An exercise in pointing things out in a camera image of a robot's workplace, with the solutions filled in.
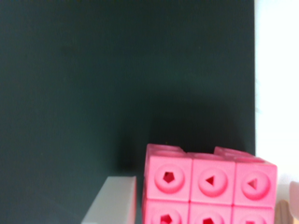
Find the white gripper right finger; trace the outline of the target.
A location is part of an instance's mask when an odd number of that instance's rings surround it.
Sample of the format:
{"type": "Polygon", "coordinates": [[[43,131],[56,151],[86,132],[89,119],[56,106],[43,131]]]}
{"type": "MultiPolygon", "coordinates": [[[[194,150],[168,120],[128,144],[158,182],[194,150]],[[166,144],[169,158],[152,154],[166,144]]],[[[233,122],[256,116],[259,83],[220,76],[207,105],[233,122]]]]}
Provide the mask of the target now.
{"type": "Polygon", "coordinates": [[[292,181],[289,187],[290,212],[293,217],[293,224],[299,224],[299,183],[292,181]]]}

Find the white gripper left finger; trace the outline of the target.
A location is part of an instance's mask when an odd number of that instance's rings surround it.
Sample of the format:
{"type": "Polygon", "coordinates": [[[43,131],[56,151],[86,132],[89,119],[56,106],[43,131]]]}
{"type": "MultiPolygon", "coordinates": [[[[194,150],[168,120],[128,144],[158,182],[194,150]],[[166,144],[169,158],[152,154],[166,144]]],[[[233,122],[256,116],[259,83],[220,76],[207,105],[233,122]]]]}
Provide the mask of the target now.
{"type": "Polygon", "coordinates": [[[136,177],[109,176],[81,224],[135,224],[136,177]]]}

